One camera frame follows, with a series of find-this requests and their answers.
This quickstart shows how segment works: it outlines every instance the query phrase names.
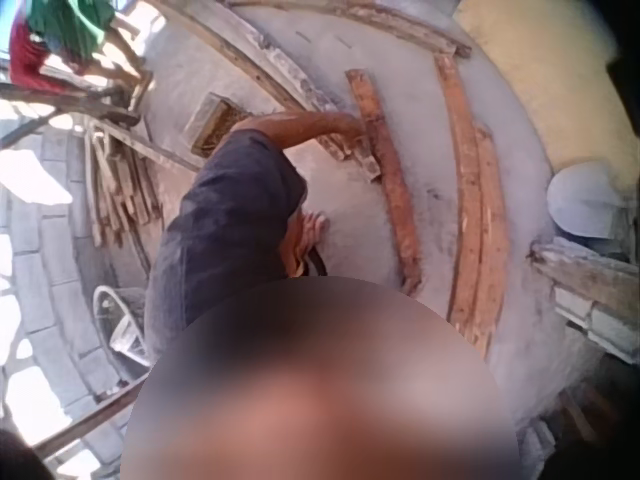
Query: wooden board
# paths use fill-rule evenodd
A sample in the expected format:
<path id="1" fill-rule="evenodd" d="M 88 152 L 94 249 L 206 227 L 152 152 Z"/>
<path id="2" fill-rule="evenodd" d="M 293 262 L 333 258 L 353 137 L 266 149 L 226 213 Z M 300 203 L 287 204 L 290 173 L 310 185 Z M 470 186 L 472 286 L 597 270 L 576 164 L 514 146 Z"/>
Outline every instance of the wooden board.
<path id="1" fill-rule="evenodd" d="M 273 7 L 282 10 L 310 10 L 377 28 L 436 53 L 471 56 L 471 47 L 452 35 L 399 10 L 370 1 L 345 0 L 225 0 L 233 7 Z"/>
<path id="2" fill-rule="evenodd" d="M 480 271 L 482 196 L 476 130 L 458 67 L 450 55 L 434 55 L 453 138 L 458 177 L 458 250 L 448 321 L 464 332 L 473 320 Z"/>
<path id="3" fill-rule="evenodd" d="M 95 124 L 102 128 L 106 133 L 113 135 L 125 145 L 138 151 L 141 155 L 147 157 L 149 160 L 156 162 L 157 164 L 171 168 L 180 166 L 191 172 L 197 173 L 200 171 L 200 167 L 184 160 L 173 152 L 160 148 L 157 145 L 153 145 L 148 140 L 142 138 L 133 132 L 129 132 L 122 127 L 118 127 L 111 122 L 95 120 Z"/>
<path id="4" fill-rule="evenodd" d="M 465 338 L 486 357 L 507 288 L 509 230 L 498 155 L 489 131 L 476 125 L 482 194 L 480 272 L 471 324 Z"/>
<path id="5" fill-rule="evenodd" d="M 360 108 L 371 150 L 382 170 L 382 186 L 387 198 L 389 217 L 404 277 L 402 290 L 405 294 L 412 295 L 422 282 L 422 268 L 420 240 L 414 223 L 411 195 L 404 181 L 400 159 L 371 79 L 364 70 L 349 70 L 346 74 Z"/>
<path id="6" fill-rule="evenodd" d="M 560 238 L 550 244 L 534 244 L 531 250 L 533 266 L 541 273 L 609 307 L 634 331 L 640 329 L 637 265 L 601 257 Z"/>
<path id="7" fill-rule="evenodd" d="M 33 450 L 35 454 L 41 460 L 45 460 L 74 441 L 84 437 L 87 433 L 92 432 L 103 423 L 111 420 L 116 414 L 136 401 L 147 376 L 148 374 L 145 374 L 136 380 L 135 383 L 120 390 L 111 399 L 99 405 L 93 412 L 88 413 L 60 432 L 34 445 Z"/>

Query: concrete surface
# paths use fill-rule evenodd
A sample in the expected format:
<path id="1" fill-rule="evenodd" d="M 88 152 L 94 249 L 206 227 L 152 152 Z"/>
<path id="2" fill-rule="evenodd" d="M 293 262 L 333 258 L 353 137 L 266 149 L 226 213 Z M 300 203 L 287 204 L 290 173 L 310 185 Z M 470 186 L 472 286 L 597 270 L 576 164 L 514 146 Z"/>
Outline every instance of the concrete surface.
<path id="1" fill-rule="evenodd" d="M 405 1 L 402 6 L 431 24 L 466 36 L 429 4 Z M 221 28 L 205 0 L 190 2 L 188 11 Z M 416 211 L 425 275 L 417 299 L 444 317 L 456 251 L 457 193 L 448 116 L 431 54 L 334 17 L 254 7 L 237 12 L 270 34 L 347 111 L 357 109 L 344 71 L 366 68 L 372 74 Z M 241 42 L 231 38 L 232 32 L 227 34 L 229 40 Z M 244 74 L 179 26 L 169 24 L 161 30 L 147 57 L 156 85 L 145 97 L 143 109 L 152 137 L 176 153 L 183 154 L 186 147 L 179 143 L 180 133 L 209 91 L 228 96 L 253 113 L 278 109 Z M 545 203 L 551 168 L 535 128 L 479 47 L 470 60 L 460 62 L 460 70 L 473 112 L 493 132 L 501 161 L 512 247 L 509 290 L 489 366 L 512 418 L 521 424 L 547 408 L 599 354 L 579 334 L 565 330 L 550 302 L 551 283 L 526 260 L 534 239 L 553 235 Z M 287 154 L 309 182 L 307 207 L 323 210 L 331 218 L 320 248 L 330 274 L 397 288 L 398 265 L 379 186 L 369 184 L 355 163 L 338 164 L 313 142 Z M 192 174 L 153 171 L 165 218 L 170 220 Z"/>

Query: man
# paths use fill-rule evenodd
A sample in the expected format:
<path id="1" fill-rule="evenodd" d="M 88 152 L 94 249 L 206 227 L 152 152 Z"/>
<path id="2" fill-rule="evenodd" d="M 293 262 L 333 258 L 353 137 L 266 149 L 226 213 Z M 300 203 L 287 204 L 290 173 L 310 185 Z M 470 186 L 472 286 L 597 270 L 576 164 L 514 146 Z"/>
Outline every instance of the man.
<path id="1" fill-rule="evenodd" d="M 19 86 L 54 93 L 83 93 L 65 80 L 43 75 L 40 69 L 51 54 L 79 76 L 97 75 L 135 88 L 151 80 L 142 59 L 111 24 L 120 24 L 107 0 L 31 0 L 18 7 L 9 38 L 9 76 Z M 103 67 L 93 53 L 105 42 L 113 44 L 136 70 Z"/>
<path id="2" fill-rule="evenodd" d="M 363 135 L 346 113 L 295 112 L 236 125 L 198 174 L 162 238 L 145 306 L 156 359 L 220 301 L 299 276 L 326 219 L 303 215 L 307 186 L 283 150 L 315 137 Z"/>

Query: wooden stick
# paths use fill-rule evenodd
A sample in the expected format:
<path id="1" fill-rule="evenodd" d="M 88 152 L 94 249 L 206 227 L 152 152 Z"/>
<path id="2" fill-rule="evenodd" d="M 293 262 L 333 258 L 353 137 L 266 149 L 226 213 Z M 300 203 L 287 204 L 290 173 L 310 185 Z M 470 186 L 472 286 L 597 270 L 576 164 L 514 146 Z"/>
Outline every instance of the wooden stick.
<path id="1" fill-rule="evenodd" d="M 43 90 L 31 90 L 9 83 L 0 84 L 0 98 L 10 102 L 44 103 L 66 112 L 77 112 L 94 118 L 109 118 L 125 125 L 135 125 L 140 120 L 136 113 L 114 107 L 99 100 L 83 96 L 64 95 Z"/>
<path id="2" fill-rule="evenodd" d="M 59 452 L 67 445 L 84 437 L 103 423 L 111 420 L 116 414 L 123 411 L 138 398 L 140 389 L 149 374 L 140 377 L 135 383 L 118 392 L 114 397 L 98 406 L 96 410 L 76 420 L 67 428 L 37 443 L 33 450 L 41 459 L 45 460 Z"/>
<path id="3" fill-rule="evenodd" d="M 371 79 L 364 70 L 347 71 L 347 79 L 360 108 L 373 154 L 380 162 L 382 186 L 387 197 L 396 249 L 404 276 L 402 290 L 405 294 L 412 295 L 422 281 L 422 269 L 420 240 L 414 223 L 411 195 L 404 181 L 400 159 Z"/>
<path id="4" fill-rule="evenodd" d="M 507 288 L 509 230 L 498 155 L 491 134 L 479 125 L 476 126 L 476 143 L 482 192 L 482 244 L 472 322 L 465 337 L 486 357 Z"/>
<path id="5" fill-rule="evenodd" d="M 113 135 L 125 145 L 138 151 L 140 154 L 149 158 L 163 167 L 170 168 L 174 165 L 178 165 L 182 168 L 189 170 L 190 172 L 197 173 L 200 171 L 200 167 L 184 160 L 173 152 L 160 148 L 157 145 L 153 145 L 151 142 L 145 140 L 140 135 L 133 132 L 129 132 L 117 125 L 114 125 L 108 121 L 96 120 L 96 125 L 100 126 L 105 132 Z"/>
<path id="6" fill-rule="evenodd" d="M 482 196 L 476 130 L 467 95 L 453 57 L 434 55 L 449 112 L 458 176 L 458 252 L 448 320 L 464 333 L 472 323 L 480 272 Z"/>
<path id="7" fill-rule="evenodd" d="M 362 1 L 336 0 L 225 0 L 232 7 L 272 7 L 310 10 L 377 28 L 435 53 L 471 56 L 471 47 L 448 33 L 396 9 Z"/>

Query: paving stone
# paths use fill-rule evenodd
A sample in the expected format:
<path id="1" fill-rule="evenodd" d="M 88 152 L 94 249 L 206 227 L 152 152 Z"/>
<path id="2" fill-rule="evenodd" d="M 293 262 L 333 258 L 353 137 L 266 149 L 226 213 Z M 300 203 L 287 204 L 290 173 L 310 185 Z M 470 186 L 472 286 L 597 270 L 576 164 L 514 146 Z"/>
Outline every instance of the paving stone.
<path id="1" fill-rule="evenodd" d="M 133 405 L 129 405 L 124 410 L 118 412 L 111 421 L 122 430 L 129 423 L 129 418 L 131 417 L 131 411 L 133 410 Z"/>
<path id="2" fill-rule="evenodd" d="M 0 228 L 9 226 L 9 190 L 0 185 Z"/>
<path id="3" fill-rule="evenodd" d="M 52 285 L 78 280 L 71 228 L 67 218 L 42 220 L 42 258 Z"/>
<path id="4" fill-rule="evenodd" d="M 97 407 L 92 397 L 84 397 L 65 408 L 74 420 L 92 412 Z M 104 423 L 84 436 L 84 442 L 102 464 L 108 464 L 122 455 L 122 437 L 110 424 Z"/>
<path id="5" fill-rule="evenodd" d="M 38 205 L 11 197 L 11 245 L 13 252 L 35 252 L 40 248 Z"/>
<path id="6" fill-rule="evenodd" d="M 109 363 L 107 354 L 101 348 L 82 358 L 78 366 L 80 373 L 89 384 L 89 388 L 96 394 L 111 390 L 120 381 L 120 376 Z"/>
<path id="7" fill-rule="evenodd" d="M 87 191 L 84 183 L 69 182 L 71 203 L 71 231 L 76 238 L 90 237 L 91 225 L 87 207 Z"/>
<path id="8" fill-rule="evenodd" d="M 42 160 L 65 162 L 67 160 L 68 138 L 68 131 L 47 126 L 42 138 Z"/>
<path id="9" fill-rule="evenodd" d="M 25 331 L 53 326 L 55 315 L 41 255 L 31 253 L 14 257 L 13 269 Z"/>
<path id="10" fill-rule="evenodd" d="M 67 140 L 67 178 L 84 182 L 84 136 L 69 135 Z"/>
<path id="11" fill-rule="evenodd" d="M 64 337 L 69 342 L 71 353 L 77 358 L 83 353 L 98 348 L 100 340 L 80 281 L 51 287 L 51 293 L 53 305 Z"/>
<path id="12" fill-rule="evenodd" d="M 80 372 L 67 353 L 67 346 L 58 327 L 32 333 L 29 335 L 29 341 L 33 345 L 36 360 L 51 385 L 51 390 L 63 407 L 89 394 Z"/>
<path id="13" fill-rule="evenodd" d="M 63 162 L 52 162 L 45 160 L 42 162 L 42 167 L 51 175 L 60 186 L 66 190 L 69 189 L 67 185 L 67 165 Z M 40 215 L 68 215 L 69 205 L 60 203 L 57 205 L 40 205 Z"/>
<path id="14" fill-rule="evenodd" d="M 76 265 L 80 270 L 85 298 L 93 298 L 98 285 L 115 285 L 113 270 L 107 263 L 104 251 L 93 245 L 93 238 L 77 238 L 74 243 Z"/>

